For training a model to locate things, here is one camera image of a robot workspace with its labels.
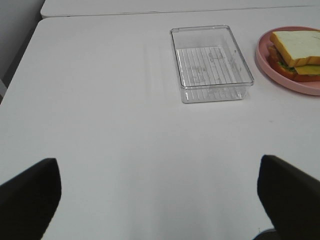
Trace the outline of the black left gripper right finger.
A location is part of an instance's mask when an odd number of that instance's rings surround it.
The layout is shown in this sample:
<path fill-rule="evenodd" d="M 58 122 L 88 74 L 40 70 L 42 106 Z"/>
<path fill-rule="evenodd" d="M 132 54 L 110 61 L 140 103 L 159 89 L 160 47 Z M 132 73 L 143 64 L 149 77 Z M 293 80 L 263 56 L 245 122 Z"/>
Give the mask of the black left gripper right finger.
<path fill-rule="evenodd" d="M 257 195 L 279 240 L 320 238 L 319 180 L 275 155 L 264 155 Z"/>

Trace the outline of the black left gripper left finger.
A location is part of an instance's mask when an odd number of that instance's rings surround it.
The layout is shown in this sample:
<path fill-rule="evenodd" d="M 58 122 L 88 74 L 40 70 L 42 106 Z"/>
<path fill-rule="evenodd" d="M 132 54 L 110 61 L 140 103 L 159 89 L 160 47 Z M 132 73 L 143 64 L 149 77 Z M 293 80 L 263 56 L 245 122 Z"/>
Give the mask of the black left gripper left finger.
<path fill-rule="evenodd" d="M 55 158 L 32 165 L 0 186 L 0 238 L 40 240 L 61 199 Z"/>

